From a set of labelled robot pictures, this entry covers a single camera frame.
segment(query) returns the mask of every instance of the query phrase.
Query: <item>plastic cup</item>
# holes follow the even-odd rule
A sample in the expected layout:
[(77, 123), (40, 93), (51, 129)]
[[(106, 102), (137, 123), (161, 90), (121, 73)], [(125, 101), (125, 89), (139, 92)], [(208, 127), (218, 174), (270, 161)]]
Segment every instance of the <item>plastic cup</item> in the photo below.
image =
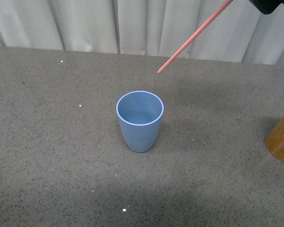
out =
[(127, 146), (140, 153), (149, 150), (161, 126), (164, 112), (161, 99), (148, 91), (133, 91), (119, 99), (116, 111)]

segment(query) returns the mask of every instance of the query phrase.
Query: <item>pink stick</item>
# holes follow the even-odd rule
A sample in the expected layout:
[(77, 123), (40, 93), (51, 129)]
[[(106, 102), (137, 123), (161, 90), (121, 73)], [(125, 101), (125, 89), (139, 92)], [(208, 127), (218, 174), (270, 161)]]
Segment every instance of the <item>pink stick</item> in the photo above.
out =
[(225, 0), (225, 2), (198, 28), (198, 30), (193, 33), (193, 35), (180, 47), (179, 50), (177, 50), (174, 55), (171, 56), (170, 59), (158, 70), (158, 74), (161, 73), (185, 48), (187, 48), (190, 43), (197, 38), (198, 35), (200, 35), (201, 32), (203, 32), (204, 29), (206, 29), (207, 26), (209, 26), (210, 23), (212, 23), (213, 20), (216, 19), (216, 17), (222, 13), (223, 10), (228, 7), (229, 4), (231, 4), (233, 0)]

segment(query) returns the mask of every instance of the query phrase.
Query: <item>white curtain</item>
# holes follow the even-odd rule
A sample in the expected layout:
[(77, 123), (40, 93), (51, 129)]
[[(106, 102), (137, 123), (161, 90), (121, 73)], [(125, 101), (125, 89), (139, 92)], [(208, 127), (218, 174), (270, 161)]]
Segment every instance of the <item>white curtain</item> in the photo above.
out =
[[(224, 0), (0, 0), (0, 45), (171, 56)], [(179, 57), (284, 65), (284, 6), (234, 0)]]

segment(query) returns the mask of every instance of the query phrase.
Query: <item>speckled surface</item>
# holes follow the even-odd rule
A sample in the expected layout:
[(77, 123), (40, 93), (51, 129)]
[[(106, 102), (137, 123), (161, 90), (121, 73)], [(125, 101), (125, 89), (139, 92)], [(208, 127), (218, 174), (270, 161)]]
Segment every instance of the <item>speckled surface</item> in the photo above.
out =
[[(176, 59), (157, 75), (166, 59), (0, 47), (0, 227), (284, 226), (264, 141), (284, 68)], [(133, 90), (165, 105), (142, 154), (115, 113)]]

